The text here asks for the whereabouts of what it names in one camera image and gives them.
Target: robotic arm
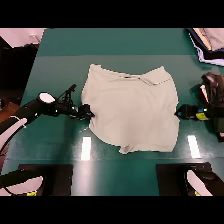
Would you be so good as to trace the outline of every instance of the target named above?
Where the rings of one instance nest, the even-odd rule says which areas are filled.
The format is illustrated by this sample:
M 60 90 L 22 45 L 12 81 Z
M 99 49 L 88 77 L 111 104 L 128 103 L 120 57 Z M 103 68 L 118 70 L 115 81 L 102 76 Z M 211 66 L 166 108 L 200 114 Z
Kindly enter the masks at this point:
M 71 99 L 71 93 L 75 91 L 73 84 L 58 98 L 42 92 L 38 97 L 22 106 L 13 116 L 0 124 L 0 154 L 9 140 L 22 128 L 33 122 L 41 114 L 57 117 L 59 114 L 69 115 L 72 119 L 90 119 L 94 114 L 90 106 L 84 104 L 75 106 Z

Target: yellow tag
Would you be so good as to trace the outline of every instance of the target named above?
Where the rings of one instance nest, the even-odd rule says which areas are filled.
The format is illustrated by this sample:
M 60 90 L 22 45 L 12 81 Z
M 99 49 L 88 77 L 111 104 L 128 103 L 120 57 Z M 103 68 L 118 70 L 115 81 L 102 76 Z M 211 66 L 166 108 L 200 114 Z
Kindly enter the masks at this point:
M 201 196 L 197 191 L 195 191 L 195 195 L 196 196 Z
M 197 113 L 196 117 L 201 121 L 208 120 L 204 113 Z
M 29 192 L 26 194 L 26 196 L 37 196 L 37 192 L 36 191 Z

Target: green table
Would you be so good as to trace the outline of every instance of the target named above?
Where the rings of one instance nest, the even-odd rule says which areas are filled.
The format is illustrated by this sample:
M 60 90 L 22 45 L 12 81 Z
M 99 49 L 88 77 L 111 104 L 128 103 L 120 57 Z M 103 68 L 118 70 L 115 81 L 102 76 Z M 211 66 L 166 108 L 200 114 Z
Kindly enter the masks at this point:
M 200 63 L 184 29 L 48 29 L 23 96 L 22 104 L 46 91 L 59 96 L 77 84 L 73 101 L 80 104 L 90 64 L 117 72 L 142 74 L 164 66 L 178 92 L 179 105 L 196 104 L 192 89 L 202 74 L 223 68 Z M 210 162 L 224 179 L 224 144 L 212 132 L 211 122 L 180 122 L 172 153 L 134 152 L 122 155 L 119 148 L 99 140 L 89 121 L 41 116 L 10 142 L 2 173 L 19 164 L 74 164 L 72 195 L 159 195 L 157 163 Z M 188 136 L 197 139 L 200 159 L 192 158 Z M 91 159 L 81 160 L 83 137 L 91 137 Z

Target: garment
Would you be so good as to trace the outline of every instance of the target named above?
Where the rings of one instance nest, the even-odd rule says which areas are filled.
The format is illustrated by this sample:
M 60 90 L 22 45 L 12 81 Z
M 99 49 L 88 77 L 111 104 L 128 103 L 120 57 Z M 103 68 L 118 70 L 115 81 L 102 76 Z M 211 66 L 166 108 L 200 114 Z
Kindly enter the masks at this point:
M 189 34 L 190 38 L 191 38 L 191 41 L 194 45 L 194 47 L 197 49 L 198 51 L 198 58 L 199 58 L 199 61 L 200 62 L 204 62 L 204 63 L 209 63 L 209 64 L 214 64 L 214 65 L 220 65 L 220 66 L 224 66 L 224 59 L 214 59 L 214 60 L 205 60 L 204 59 L 204 54 L 203 54 L 203 51 L 197 47 L 191 37 L 191 35 Z
M 91 131 L 102 141 L 121 146 L 120 153 L 171 152 L 176 144 L 178 97 L 163 66 L 143 75 L 129 75 L 92 64 L 82 103 L 89 104 L 95 114 Z
M 186 30 L 191 34 L 195 45 L 203 51 L 205 60 L 224 59 L 224 48 L 216 51 L 209 51 L 192 28 L 186 28 Z
M 201 41 L 203 42 L 203 44 L 206 46 L 206 48 L 208 50 L 211 50 L 212 47 L 209 43 L 209 41 L 206 39 L 206 37 L 203 36 L 203 34 L 201 33 L 201 29 L 199 28 L 193 28 L 194 32 L 198 35 L 198 37 L 201 39 Z
M 224 48 L 224 28 L 201 28 L 200 30 L 209 41 L 212 51 Z

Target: green tabletop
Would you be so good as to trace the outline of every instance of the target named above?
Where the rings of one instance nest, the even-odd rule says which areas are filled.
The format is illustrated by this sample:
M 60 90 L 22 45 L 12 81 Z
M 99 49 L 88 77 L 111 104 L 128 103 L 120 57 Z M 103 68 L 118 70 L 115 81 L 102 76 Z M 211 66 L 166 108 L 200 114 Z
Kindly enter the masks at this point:
M 45 31 L 22 104 L 39 92 L 59 96 L 77 84 L 73 101 L 80 104 L 90 64 L 129 74 L 142 74 L 164 66 L 178 92 L 179 105 L 197 104 L 193 87 L 202 74 L 223 68 L 200 63 L 184 29 L 48 29 Z M 171 153 L 120 154 L 119 147 L 99 140 L 89 121 L 64 115 L 41 116 L 10 142 L 2 173 L 19 164 L 74 164 L 72 195 L 158 195 L 157 163 L 210 162 L 224 179 L 224 148 L 210 121 L 180 122 L 177 144 Z M 195 136 L 199 159 L 192 158 L 188 137 Z M 81 160 L 82 141 L 91 137 L 89 161 Z

